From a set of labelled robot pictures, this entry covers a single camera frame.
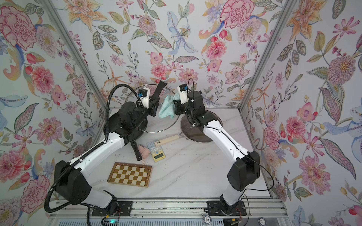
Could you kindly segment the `light green cleaning cloth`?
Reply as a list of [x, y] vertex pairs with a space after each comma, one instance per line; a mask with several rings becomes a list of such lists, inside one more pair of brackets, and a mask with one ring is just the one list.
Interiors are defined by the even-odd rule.
[[158, 113], [160, 119], [170, 117], [171, 119], [175, 116], [175, 103], [174, 101], [180, 100], [180, 94], [176, 95], [167, 95], [163, 101], [161, 109]]

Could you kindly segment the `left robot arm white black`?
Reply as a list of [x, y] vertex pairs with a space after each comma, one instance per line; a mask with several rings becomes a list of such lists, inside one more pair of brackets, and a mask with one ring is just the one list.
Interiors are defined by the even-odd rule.
[[147, 128], [147, 117], [156, 115], [158, 105], [159, 98], [155, 95], [124, 103], [118, 113], [107, 118], [103, 141], [69, 162], [57, 163], [55, 181], [45, 200], [46, 211], [80, 204], [115, 212], [117, 198], [110, 192], [93, 188], [88, 177], [105, 159], [128, 144], [133, 148], [137, 161], [142, 160], [136, 140]]

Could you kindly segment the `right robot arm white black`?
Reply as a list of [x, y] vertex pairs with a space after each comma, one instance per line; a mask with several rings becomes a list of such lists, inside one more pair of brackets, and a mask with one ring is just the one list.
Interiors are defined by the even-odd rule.
[[227, 174], [229, 185], [220, 197], [225, 211], [235, 208], [243, 192], [260, 177], [260, 156], [241, 146], [223, 128], [218, 118], [205, 109], [200, 91], [179, 90], [175, 100], [175, 114], [184, 114], [189, 123], [211, 139], [231, 162]]

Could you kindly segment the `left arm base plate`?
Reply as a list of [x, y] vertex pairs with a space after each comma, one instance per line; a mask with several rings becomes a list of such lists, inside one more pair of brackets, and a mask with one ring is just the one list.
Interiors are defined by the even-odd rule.
[[132, 211], [132, 201], [112, 201], [108, 207], [102, 209], [96, 207], [92, 213], [92, 217], [129, 217]]

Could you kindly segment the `glass wok lid black handle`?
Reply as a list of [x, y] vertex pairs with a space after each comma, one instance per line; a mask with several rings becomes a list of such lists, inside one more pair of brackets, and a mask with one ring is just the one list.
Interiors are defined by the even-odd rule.
[[140, 98], [142, 106], [146, 110], [147, 116], [144, 117], [142, 125], [138, 130], [148, 134], [164, 132], [172, 128], [179, 120], [179, 116], [175, 113], [173, 117], [170, 115], [161, 118], [165, 114], [161, 108], [167, 107], [171, 110], [171, 103], [167, 103], [166, 99], [169, 96], [170, 101], [176, 95], [175, 91], [168, 87], [168, 84], [161, 81], [155, 84], [144, 84], [135, 88], [136, 94], [128, 94], [126, 101], [136, 101]]

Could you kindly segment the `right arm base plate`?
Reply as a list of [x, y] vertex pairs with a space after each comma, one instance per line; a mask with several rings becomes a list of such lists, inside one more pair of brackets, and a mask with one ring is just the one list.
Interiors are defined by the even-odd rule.
[[232, 206], [227, 205], [227, 203], [217, 200], [217, 201], [207, 201], [207, 207], [204, 209], [204, 212], [209, 216], [246, 216], [247, 210], [243, 201], [238, 201]]

